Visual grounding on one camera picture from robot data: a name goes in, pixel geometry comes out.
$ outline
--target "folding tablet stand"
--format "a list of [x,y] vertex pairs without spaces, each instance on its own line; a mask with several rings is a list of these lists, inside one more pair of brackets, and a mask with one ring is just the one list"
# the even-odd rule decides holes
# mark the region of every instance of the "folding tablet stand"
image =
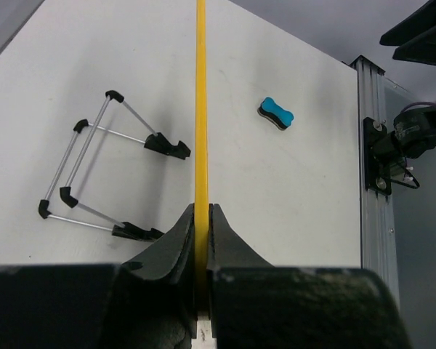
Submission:
[[[85,225],[92,228],[98,228],[102,230],[108,230],[112,232],[113,236],[119,236],[122,238],[130,238],[134,240],[143,240],[143,241],[155,241],[156,239],[162,237],[163,233],[154,228],[150,230],[143,230],[138,228],[137,226],[129,223],[129,222],[119,222],[112,217],[103,214],[102,212],[97,211],[85,204],[79,202],[79,200],[71,195],[71,184],[73,183],[74,177],[81,165],[82,159],[87,152],[87,148],[94,136],[94,133],[97,129],[104,130],[112,135],[117,135],[129,140],[133,140],[135,142],[141,143],[144,145],[144,148],[150,149],[152,151],[156,151],[158,153],[162,153],[167,156],[173,156],[182,160],[185,160],[190,156],[190,149],[183,142],[179,141],[178,145],[172,145],[160,132],[156,132],[150,125],[124,100],[124,97],[119,94],[117,91],[107,91],[105,93],[105,102],[103,103],[102,109],[95,119],[94,123],[89,123],[86,119],[78,121],[78,123],[73,128],[73,136],[71,138],[70,144],[68,145],[65,155],[63,155],[63,159],[58,166],[57,173],[53,177],[52,183],[50,184],[49,190],[45,197],[40,200],[39,203],[39,214],[42,218],[55,218],[57,220],[64,220],[66,222],[71,222],[79,225]],[[116,100],[120,104],[124,105],[128,111],[132,113],[140,122],[144,124],[145,127],[148,128],[149,131],[152,132],[150,136],[147,137],[146,141],[138,140],[137,138],[130,137],[128,135],[124,135],[122,133],[113,131],[111,129],[106,129],[104,127],[99,126],[100,121],[102,120],[103,114],[105,113],[108,104],[111,100]],[[98,216],[104,220],[107,220],[110,223],[113,223],[113,228],[106,228],[99,225],[94,225],[88,222],[82,222],[80,220],[72,220],[67,217],[62,217],[56,214],[52,214],[48,208],[50,205],[50,198],[57,186],[57,182],[60,179],[63,169],[65,168],[66,162],[73,150],[73,146],[76,143],[78,136],[81,134],[82,130],[85,127],[91,127],[89,134],[87,135],[86,142],[82,146],[81,152],[79,153],[78,158],[76,159],[76,163],[74,164],[73,169],[69,175],[68,180],[64,187],[60,188],[60,198],[62,201],[67,204],[70,208],[79,207],[86,212],[92,213],[95,216]]]

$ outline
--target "silver metal rod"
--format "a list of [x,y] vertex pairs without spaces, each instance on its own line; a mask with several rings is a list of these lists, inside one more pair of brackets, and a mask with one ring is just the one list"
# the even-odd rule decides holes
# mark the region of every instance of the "silver metal rod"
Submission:
[[95,210],[95,209],[93,209],[91,207],[88,207],[88,206],[86,206],[84,204],[81,204],[80,202],[78,203],[77,207],[83,209],[84,211],[87,211],[88,213],[92,213],[92,214],[94,214],[94,215],[96,215],[96,216],[98,216],[100,218],[103,218],[104,220],[107,220],[108,222],[111,222],[111,223],[117,225],[118,227],[124,228],[124,224],[123,223],[121,223],[121,222],[119,222],[117,220],[114,220],[112,217],[109,217],[109,216],[103,214],[102,212],[98,212],[97,210]]
[[145,144],[145,141],[144,141],[144,140],[139,140],[139,139],[137,139],[137,138],[134,138],[134,137],[131,137],[131,136],[125,135],[124,133],[120,133],[120,132],[117,132],[117,131],[113,131],[112,129],[106,129],[106,128],[101,127],[101,126],[97,126],[97,128],[98,128],[98,129],[101,129],[101,130],[103,130],[103,131],[106,131],[106,132],[108,132],[108,133],[111,133],[112,135],[117,135],[117,136],[120,136],[120,137],[126,138],[126,139],[128,139],[128,140],[133,140],[133,141],[138,142],[138,143],[140,143],[140,144]]
[[51,214],[49,216],[49,218],[54,218],[56,220],[62,220],[64,222],[69,222],[69,223],[83,225],[84,227],[96,228],[96,229],[106,230],[106,231],[112,231],[113,230],[112,228],[106,228],[106,227],[102,227],[100,225],[95,225],[95,224],[91,224],[91,223],[82,222],[80,220],[70,220],[69,218],[57,216],[55,214]]
[[70,177],[66,181],[65,187],[70,187],[71,186],[71,183],[73,182],[74,177],[76,176],[76,173],[77,173],[77,171],[79,169],[79,166],[81,166],[82,159],[84,158],[84,155],[86,155],[87,148],[89,147],[90,141],[94,137],[94,133],[97,130],[97,127],[99,126],[100,120],[102,120],[103,114],[107,110],[108,103],[110,103],[110,96],[108,96],[105,99],[105,102],[102,105],[102,109],[100,109],[99,115],[97,115],[97,118],[94,121],[94,127],[92,127],[90,129],[90,133],[87,136],[86,142],[82,146],[81,152],[79,153],[79,156],[78,156],[78,158],[76,160],[76,163],[74,164],[74,167],[71,170]]
[[78,138],[78,136],[79,133],[75,131],[73,137],[71,138],[70,144],[66,148],[65,155],[63,155],[63,159],[61,160],[60,165],[58,166],[57,173],[55,173],[55,176],[53,177],[52,183],[50,184],[50,188],[47,191],[47,194],[45,194],[44,200],[50,200],[50,196],[52,196],[53,191],[57,186],[57,182],[60,179],[61,173],[65,168],[66,161],[68,161],[68,158],[70,157],[71,151],[73,150],[74,143],[76,143],[76,139]]
[[131,108],[131,106],[126,103],[126,101],[123,101],[123,105],[127,108],[128,111],[130,111],[132,113],[132,115],[134,115],[137,119],[139,119],[140,122],[142,122],[144,124],[145,127],[147,127],[149,129],[150,132],[153,133],[153,135],[155,135],[155,137],[157,137],[157,132],[155,132],[155,130],[149,126],[149,124],[147,124],[147,122],[141,117],[141,115],[139,115],[134,109]]

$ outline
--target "blue eraser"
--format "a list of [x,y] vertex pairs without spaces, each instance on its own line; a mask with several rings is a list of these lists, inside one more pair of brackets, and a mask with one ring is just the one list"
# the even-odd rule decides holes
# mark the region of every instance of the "blue eraser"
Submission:
[[279,129],[287,129],[294,120],[294,115],[290,111],[285,111],[274,99],[266,97],[258,110],[259,114],[270,120]]

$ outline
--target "black cable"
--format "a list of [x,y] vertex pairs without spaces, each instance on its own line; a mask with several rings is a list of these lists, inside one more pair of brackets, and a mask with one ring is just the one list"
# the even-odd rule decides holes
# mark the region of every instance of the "black cable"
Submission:
[[436,107],[436,103],[434,102],[414,102],[409,105],[406,105],[404,109],[402,109],[400,112],[403,113],[404,111],[407,111],[408,109],[415,107],[416,105],[430,105],[432,107]]
[[410,188],[410,189],[418,189],[418,188],[420,188],[420,183],[419,183],[419,181],[413,176],[413,174],[412,174],[412,172],[410,172],[410,171],[408,171],[407,170],[407,168],[406,167],[404,167],[404,166],[402,166],[401,164],[399,164],[397,161],[394,161],[401,169],[403,169],[404,170],[404,173],[406,174],[406,175],[408,175],[411,179],[412,179],[412,181],[413,181],[413,183],[415,183],[415,185],[410,185],[410,184],[407,184],[407,183],[405,183],[405,182],[401,182],[401,181],[399,181],[399,180],[392,180],[391,178],[386,178],[386,177],[381,177],[383,180],[385,180],[386,182],[390,182],[390,183],[394,183],[394,184],[398,184],[398,185],[402,185],[403,187],[407,187],[407,188]]

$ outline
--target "yellow stick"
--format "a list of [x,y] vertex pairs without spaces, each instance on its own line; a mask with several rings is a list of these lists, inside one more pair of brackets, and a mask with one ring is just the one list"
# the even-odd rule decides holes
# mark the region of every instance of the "yellow stick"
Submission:
[[197,0],[195,67],[195,285],[197,306],[206,304],[206,261],[209,238],[209,184],[206,144],[206,30],[205,0]]

